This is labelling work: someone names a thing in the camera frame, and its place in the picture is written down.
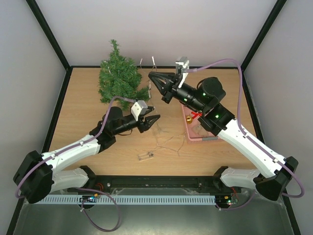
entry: wooden tabletop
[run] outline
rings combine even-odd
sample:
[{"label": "wooden tabletop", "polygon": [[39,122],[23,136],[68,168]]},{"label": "wooden tabletop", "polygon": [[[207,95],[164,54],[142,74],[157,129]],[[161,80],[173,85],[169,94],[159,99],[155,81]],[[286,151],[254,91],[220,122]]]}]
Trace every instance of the wooden tabletop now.
[{"label": "wooden tabletop", "polygon": [[[141,85],[148,85],[148,73],[151,69],[139,71],[143,75]],[[157,71],[175,72],[174,69]],[[99,72],[100,69],[95,68],[73,69],[50,150],[79,140],[88,134],[105,114],[108,105],[100,102]],[[186,83],[195,87],[200,80],[211,76],[218,77],[226,91],[222,105],[236,114],[239,92],[237,70],[212,69],[190,73]],[[134,130],[129,136],[116,136],[116,143],[109,149],[78,161],[68,169],[87,165],[97,175],[202,176],[214,174],[222,165],[241,169],[255,168],[247,158],[223,140],[187,143],[180,103],[174,98],[170,104],[163,102],[153,84],[151,94],[152,99],[147,103],[156,107],[151,114],[161,115],[157,124],[142,134]],[[254,133],[244,97],[241,118],[243,126]],[[147,152],[153,152],[153,157],[140,161],[138,155]]]}]

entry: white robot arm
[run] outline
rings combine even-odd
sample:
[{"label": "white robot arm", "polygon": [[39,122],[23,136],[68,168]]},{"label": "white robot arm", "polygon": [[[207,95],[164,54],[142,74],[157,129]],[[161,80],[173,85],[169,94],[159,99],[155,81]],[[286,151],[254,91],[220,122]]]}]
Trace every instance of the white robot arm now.
[{"label": "white robot arm", "polygon": [[294,175],[298,161],[274,152],[238,124],[235,116],[220,104],[226,92],[218,78],[203,79],[199,87],[193,88],[183,82],[190,71],[185,69],[189,60],[182,57],[176,64],[176,73],[149,73],[163,95],[162,100],[169,103],[174,97],[192,111],[201,113],[198,121],[206,131],[234,146],[257,167],[242,170],[223,166],[215,176],[228,187],[253,188],[264,197],[277,200]]},{"label": "white robot arm", "polygon": [[147,131],[160,118],[160,115],[145,117],[154,107],[147,106],[139,100],[131,107],[131,114],[123,116],[118,107],[111,107],[106,122],[98,122],[96,128],[80,140],[61,149],[39,154],[32,151],[25,157],[13,180],[18,185],[18,191],[29,203],[36,203],[49,193],[73,187],[87,188],[93,186],[95,174],[87,166],[75,170],[65,170],[73,163],[96,155],[115,143],[115,135],[138,128],[140,133]]}]

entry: red bow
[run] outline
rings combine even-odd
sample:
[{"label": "red bow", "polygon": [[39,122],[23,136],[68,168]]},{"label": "red bow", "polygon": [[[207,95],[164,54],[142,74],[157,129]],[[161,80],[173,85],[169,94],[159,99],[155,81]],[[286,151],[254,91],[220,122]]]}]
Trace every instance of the red bow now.
[{"label": "red bow", "polygon": [[192,119],[195,119],[197,116],[202,116],[201,113],[195,113],[194,111],[191,112],[191,114],[193,114],[194,116],[192,117]]}]

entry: green pine branch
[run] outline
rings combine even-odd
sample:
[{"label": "green pine branch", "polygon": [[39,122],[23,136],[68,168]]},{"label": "green pine branch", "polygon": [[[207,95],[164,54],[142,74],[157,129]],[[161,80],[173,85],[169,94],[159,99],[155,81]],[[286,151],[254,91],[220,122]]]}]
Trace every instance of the green pine branch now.
[{"label": "green pine branch", "polygon": [[[142,76],[131,58],[120,55],[119,44],[116,40],[110,41],[113,50],[109,59],[101,62],[99,73],[99,94],[102,103],[109,103],[113,96],[119,95],[129,99],[149,100],[146,86],[138,90]],[[130,103],[118,100],[123,110],[129,108]]]}]

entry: white wall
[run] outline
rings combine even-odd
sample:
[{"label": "white wall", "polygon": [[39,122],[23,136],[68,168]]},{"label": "white wall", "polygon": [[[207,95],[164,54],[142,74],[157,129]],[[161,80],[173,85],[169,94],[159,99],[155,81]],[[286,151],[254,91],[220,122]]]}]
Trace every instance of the white wall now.
[{"label": "white wall", "polygon": [[[246,71],[266,143],[299,161],[306,194],[291,199],[301,233],[313,223],[313,1],[287,1]],[[287,187],[298,194],[295,181]]]},{"label": "white wall", "polygon": [[243,61],[276,0],[37,0],[71,65],[99,65],[109,40],[137,63]]},{"label": "white wall", "polygon": [[65,75],[25,0],[0,8],[0,234],[17,199],[13,176],[32,151],[41,151]]}]

